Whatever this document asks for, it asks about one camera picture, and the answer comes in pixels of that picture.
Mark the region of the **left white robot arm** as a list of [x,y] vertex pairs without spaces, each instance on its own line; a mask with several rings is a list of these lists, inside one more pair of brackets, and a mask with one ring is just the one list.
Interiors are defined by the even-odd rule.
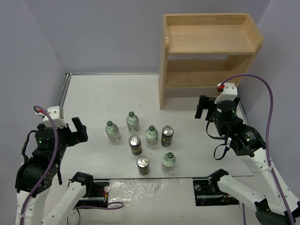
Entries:
[[68,126],[54,131],[44,124],[39,124],[34,132],[37,148],[32,157],[26,158],[16,176],[17,225],[63,225],[78,201],[91,193],[93,176],[77,172],[60,201],[46,217],[43,216],[53,178],[57,176],[62,183],[60,164],[66,148],[88,140],[87,128],[80,119],[74,117],[72,122],[75,132]]

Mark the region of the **clear soda bottle back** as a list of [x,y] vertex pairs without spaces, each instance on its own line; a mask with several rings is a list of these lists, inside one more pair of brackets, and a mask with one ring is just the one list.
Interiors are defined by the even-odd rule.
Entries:
[[128,113],[127,128],[130,132],[137,132],[139,130],[139,119],[133,111]]

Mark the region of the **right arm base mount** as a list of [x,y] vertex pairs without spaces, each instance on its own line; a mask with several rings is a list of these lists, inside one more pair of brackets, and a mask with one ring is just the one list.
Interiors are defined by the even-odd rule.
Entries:
[[213,191],[208,179],[193,180],[195,205],[196,206],[228,206],[239,205],[239,201],[233,196]]

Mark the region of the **clear soda bottle front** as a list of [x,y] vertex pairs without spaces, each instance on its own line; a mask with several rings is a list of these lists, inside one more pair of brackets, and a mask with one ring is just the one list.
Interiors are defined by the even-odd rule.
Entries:
[[174,170],[176,164],[176,157],[172,152],[164,154],[162,158],[162,169],[165,172],[170,172]]

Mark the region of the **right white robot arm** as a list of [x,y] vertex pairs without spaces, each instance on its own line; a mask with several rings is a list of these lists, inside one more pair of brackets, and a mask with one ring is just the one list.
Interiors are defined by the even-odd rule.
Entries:
[[206,121],[213,123],[218,136],[212,139],[223,141],[222,160],[229,150],[233,150],[253,174],[260,191],[256,191],[236,180],[229,172],[219,169],[208,176],[213,192],[231,195],[239,202],[255,211],[262,225],[293,225],[300,216],[300,201],[291,192],[272,163],[267,145],[259,132],[244,123],[237,116],[239,98],[215,103],[216,98],[201,95],[195,118],[207,110]]

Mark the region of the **clear soda bottle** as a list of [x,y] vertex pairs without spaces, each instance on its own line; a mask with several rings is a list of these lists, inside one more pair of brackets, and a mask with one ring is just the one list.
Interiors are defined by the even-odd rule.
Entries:
[[137,132],[139,130],[139,119],[133,111],[128,113],[127,128],[130,132]]
[[115,123],[113,123],[112,121],[107,121],[105,131],[112,143],[117,143],[120,141],[119,128]]
[[145,132],[146,144],[149,147],[156,147],[158,144],[158,131],[153,125],[150,125]]
[[172,152],[164,154],[162,158],[162,169],[165,172],[170,172],[174,170],[176,164],[176,157]]

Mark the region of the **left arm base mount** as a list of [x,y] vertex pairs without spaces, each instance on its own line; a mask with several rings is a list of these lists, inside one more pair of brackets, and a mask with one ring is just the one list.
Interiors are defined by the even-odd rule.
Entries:
[[108,180],[95,180],[89,194],[85,194],[75,205],[75,207],[93,206],[108,207],[108,195],[110,182]]

